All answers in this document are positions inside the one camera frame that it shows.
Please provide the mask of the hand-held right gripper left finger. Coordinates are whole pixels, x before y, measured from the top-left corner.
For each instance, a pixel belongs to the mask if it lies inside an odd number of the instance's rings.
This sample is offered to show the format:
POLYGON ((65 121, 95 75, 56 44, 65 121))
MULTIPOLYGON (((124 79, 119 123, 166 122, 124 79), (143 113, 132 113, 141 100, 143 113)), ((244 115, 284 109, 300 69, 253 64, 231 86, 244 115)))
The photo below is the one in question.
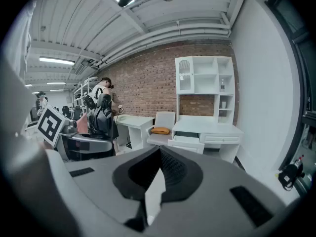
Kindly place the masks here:
POLYGON ((46 151, 45 204, 50 226, 58 236, 159 237, 154 221, 139 232, 125 223, 136 218, 140 202, 125 198, 113 183, 115 169, 155 147, 125 155, 64 163, 58 152, 46 151))

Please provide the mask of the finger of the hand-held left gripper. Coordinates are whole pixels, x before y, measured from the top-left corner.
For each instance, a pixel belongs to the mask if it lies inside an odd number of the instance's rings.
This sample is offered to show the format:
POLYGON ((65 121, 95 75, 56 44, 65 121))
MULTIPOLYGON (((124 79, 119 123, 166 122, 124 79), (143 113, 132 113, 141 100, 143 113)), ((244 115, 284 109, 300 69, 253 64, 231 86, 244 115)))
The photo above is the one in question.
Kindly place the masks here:
POLYGON ((61 133, 62 141, 65 144, 66 150, 74 152, 110 152, 113 149, 113 144, 109 140, 102 138, 92 138, 89 134, 63 134, 61 133))

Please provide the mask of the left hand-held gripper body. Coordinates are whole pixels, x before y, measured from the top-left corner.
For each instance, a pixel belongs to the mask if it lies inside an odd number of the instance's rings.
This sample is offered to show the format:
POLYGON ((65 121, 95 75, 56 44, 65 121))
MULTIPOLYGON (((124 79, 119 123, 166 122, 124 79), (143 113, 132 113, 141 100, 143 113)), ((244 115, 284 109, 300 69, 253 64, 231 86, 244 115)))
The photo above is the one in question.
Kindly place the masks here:
POLYGON ((77 122, 69 119, 51 105, 47 105, 37 124, 37 132, 53 148, 56 147, 60 134, 77 133, 77 122))

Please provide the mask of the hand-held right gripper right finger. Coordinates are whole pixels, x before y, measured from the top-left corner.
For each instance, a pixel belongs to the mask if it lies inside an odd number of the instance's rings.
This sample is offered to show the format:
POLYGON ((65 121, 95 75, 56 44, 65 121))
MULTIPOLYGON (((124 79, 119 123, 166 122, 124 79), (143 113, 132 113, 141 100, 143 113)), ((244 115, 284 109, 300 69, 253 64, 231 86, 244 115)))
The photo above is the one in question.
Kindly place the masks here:
POLYGON ((231 193, 245 187, 278 220, 285 203, 268 187, 224 160, 175 149, 197 163, 203 171, 198 189, 181 202, 163 203, 160 213, 147 228, 151 237, 246 237, 263 236, 231 193))

